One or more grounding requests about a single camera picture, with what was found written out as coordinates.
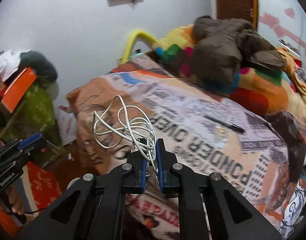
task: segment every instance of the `human hand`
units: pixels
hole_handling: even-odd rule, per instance
[[[18,194],[16,188],[13,185],[10,185],[6,190],[6,194],[8,195],[8,201],[12,206],[12,211],[14,213],[18,213],[19,215],[24,214],[25,212],[25,203],[24,200]]]

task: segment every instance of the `white cable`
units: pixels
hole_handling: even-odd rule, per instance
[[[117,128],[117,129],[111,127],[109,124],[107,124],[103,120],[103,117],[106,115],[106,113],[110,109],[111,105],[115,101],[115,98],[119,98],[119,100],[122,104],[122,107],[117,112],[117,119],[118,119],[118,122],[122,125],[122,127]],[[132,119],[131,121],[129,121],[128,120],[128,114],[127,114],[127,108],[137,109],[138,111],[140,111],[144,115],[144,117],[136,117],[136,118]],[[125,116],[126,124],[124,124],[120,119],[120,112],[122,110],[124,110],[124,116]],[[107,127],[109,130],[106,131],[106,132],[101,132],[101,133],[96,132],[96,125],[99,121],[105,127]],[[145,135],[139,133],[138,131],[135,131],[134,129],[145,130],[146,132],[148,132],[149,135],[145,136]],[[137,106],[126,106],[124,101],[123,101],[123,98],[121,96],[115,96],[113,101],[110,103],[108,108],[104,111],[104,113],[101,116],[99,116],[98,113],[96,111],[94,111],[92,132],[93,132],[93,136],[94,136],[96,142],[105,149],[110,149],[110,148],[116,147],[122,141],[122,139],[130,141],[131,143],[133,143],[133,146],[136,146],[137,150],[143,155],[143,157],[147,161],[152,163],[154,172],[157,175],[157,169],[154,165],[154,161],[156,159],[156,149],[155,149],[156,140],[157,140],[156,134],[153,130],[152,123],[149,120],[148,116],[139,107],[137,107]],[[110,134],[110,133],[115,133],[115,134],[117,134],[118,136],[121,137],[118,140],[118,142],[115,143],[113,146],[103,145],[96,137],[96,136],[106,135],[106,134]],[[134,135],[138,135],[142,138],[145,138],[146,139],[146,144],[140,143],[139,139],[136,139]]]

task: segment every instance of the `bed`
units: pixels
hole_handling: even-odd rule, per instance
[[[104,111],[115,95],[144,110],[157,137],[164,139],[166,150],[174,152],[179,162],[201,174],[222,174],[283,234],[281,220],[297,184],[289,182],[287,145],[268,122],[229,98],[173,76],[144,54],[67,95],[78,118],[81,162],[91,163],[100,174],[126,162],[131,148],[122,141],[106,150],[92,135],[93,111]],[[106,118],[113,127],[118,127],[119,108],[119,103],[114,103]],[[204,117],[203,112],[239,125],[245,133],[228,130]],[[130,119],[137,115],[136,111],[129,112]],[[98,132],[104,129],[96,127]],[[112,145],[117,138],[110,135],[99,140]],[[176,201],[163,198],[153,185],[148,184],[144,195],[129,195],[126,202],[131,203],[126,213],[145,225],[152,239],[178,234]]]

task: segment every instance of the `white wall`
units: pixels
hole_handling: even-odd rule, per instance
[[[59,95],[65,95],[116,66],[130,31],[142,28],[156,38],[210,14],[210,0],[3,0],[0,51],[34,49],[57,68]],[[138,44],[134,49],[144,48]]]
[[[285,9],[292,8],[294,10],[294,19],[287,16]],[[306,48],[303,48],[301,43],[296,37],[306,44],[306,13],[300,6],[297,0],[259,0],[259,17],[263,17],[268,13],[274,17],[279,18],[279,26],[269,27],[265,20],[260,19],[258,25],[258,32],[265,39],[270,41],[274,46],[278,46],[278,39],[282,38],[284,41],[289,42],[293,47],[300,51],[300,59],[303,62],[303,67],[306,70]],[[278,37],[278,29],[284,35]]]

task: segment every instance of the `white cloth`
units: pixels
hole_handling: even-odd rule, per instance
[[[299,185],[296,187],[292,197],[290,198],[290,203],[287,205],[284,211],[284,218],[280,225],[280,234],[282,239],[286,239],[294,231],[294,225],[298,225],[298,218],[300,217],[301,211],[306,203],[305,196],[306,189]]]
[[[14,72],[18,70],[20,64],[20,53],[14,53],[11,49],[0,55],[0,78],[5,82]]]

